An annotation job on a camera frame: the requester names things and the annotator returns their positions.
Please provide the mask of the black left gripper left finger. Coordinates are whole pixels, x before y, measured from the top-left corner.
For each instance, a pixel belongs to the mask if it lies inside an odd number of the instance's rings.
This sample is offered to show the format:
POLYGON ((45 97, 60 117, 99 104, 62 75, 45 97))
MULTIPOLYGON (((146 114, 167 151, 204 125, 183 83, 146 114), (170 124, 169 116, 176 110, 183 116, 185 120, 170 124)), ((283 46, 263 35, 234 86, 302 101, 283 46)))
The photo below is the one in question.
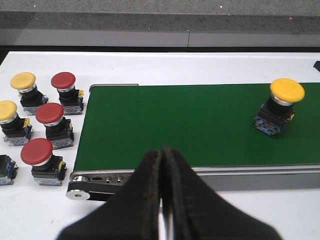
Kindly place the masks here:
POLYGON ((59 240, 157 240, 159 238, 159 150, 149 150, 128 182, 105 204, 65 227, 59 240))

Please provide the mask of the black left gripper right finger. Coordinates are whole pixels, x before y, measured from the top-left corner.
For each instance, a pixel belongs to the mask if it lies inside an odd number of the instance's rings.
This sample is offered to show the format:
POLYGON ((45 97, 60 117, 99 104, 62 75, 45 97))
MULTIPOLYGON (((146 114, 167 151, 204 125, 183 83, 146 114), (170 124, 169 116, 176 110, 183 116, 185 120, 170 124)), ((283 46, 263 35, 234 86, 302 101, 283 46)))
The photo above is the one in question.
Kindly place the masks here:
POLYGON ((239 210, 212 190, 182 153, 162 152, 162 199, 172 240, 279 240, 270 225, 239 210))

